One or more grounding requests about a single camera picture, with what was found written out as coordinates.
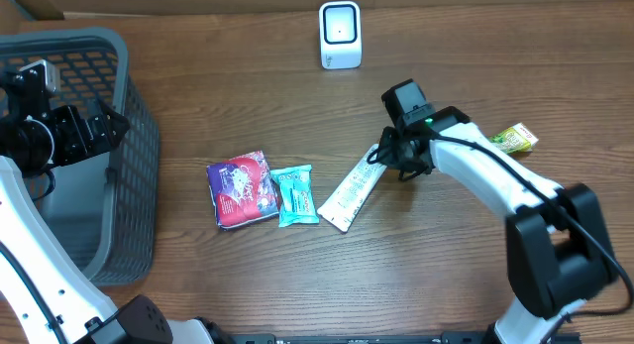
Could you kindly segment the green juice carton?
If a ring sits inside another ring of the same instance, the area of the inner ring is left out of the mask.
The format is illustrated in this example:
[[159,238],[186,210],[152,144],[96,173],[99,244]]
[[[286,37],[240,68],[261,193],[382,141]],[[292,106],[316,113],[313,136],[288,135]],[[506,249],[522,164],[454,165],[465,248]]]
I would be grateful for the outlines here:
[[528,153],[539,142],[539,138],[523,123],[517,123],[489,140],[503,153]]

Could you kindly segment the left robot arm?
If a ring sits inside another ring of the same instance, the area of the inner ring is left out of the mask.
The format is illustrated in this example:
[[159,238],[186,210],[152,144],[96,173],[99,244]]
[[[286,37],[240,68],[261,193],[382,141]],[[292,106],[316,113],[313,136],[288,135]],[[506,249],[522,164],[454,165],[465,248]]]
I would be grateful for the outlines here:
[[53,157],[46,101],[11,101],[1,120],[1,292],[32,343],[229,343],[215,323],[168,320],[146,296],[117,307],[78,269],[22,173]]

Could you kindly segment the white conditioner tube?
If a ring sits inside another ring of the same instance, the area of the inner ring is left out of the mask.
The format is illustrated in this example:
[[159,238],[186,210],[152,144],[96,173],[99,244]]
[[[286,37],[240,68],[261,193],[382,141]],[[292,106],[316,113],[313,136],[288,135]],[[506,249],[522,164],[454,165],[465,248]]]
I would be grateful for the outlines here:
[[369,163],[376,154],[378,144],[373,144],[342,182],[317,209],[317,213],[335,228],[347,233],[361,211],[373,188],[382,177],[386,166]]

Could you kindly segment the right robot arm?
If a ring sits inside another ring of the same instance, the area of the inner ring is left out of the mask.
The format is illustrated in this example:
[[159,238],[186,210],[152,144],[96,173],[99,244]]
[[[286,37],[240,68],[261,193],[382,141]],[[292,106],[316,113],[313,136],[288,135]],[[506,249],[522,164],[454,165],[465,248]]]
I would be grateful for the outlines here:
[[622,280],[595,193],[563,187],[500,151],[454,106],[437,110],[412,79],[381,96],[392,122],[368,157],[408,181],[442,172],[466,187],[505,226],[506,267],[514,299],[472,343],[569,343],[561,326]]

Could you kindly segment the teal wet wipes pack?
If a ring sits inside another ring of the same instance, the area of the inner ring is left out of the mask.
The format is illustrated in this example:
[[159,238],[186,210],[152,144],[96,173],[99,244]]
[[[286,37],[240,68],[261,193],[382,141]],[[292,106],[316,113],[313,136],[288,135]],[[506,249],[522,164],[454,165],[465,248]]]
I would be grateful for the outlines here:
[[271,178],[279,188],[281,205],[279,227],[293,224],[318,224],[311,189],[311,165],[271,170]]

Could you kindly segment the red purple pad pack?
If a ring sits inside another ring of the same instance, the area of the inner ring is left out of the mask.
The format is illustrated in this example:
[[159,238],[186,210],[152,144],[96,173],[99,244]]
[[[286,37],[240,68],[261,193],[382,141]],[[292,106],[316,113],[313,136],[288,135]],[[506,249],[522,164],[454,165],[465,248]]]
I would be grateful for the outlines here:
[[216,224],[237,229],[278,215],[278,194],[263,151],[206,168]]

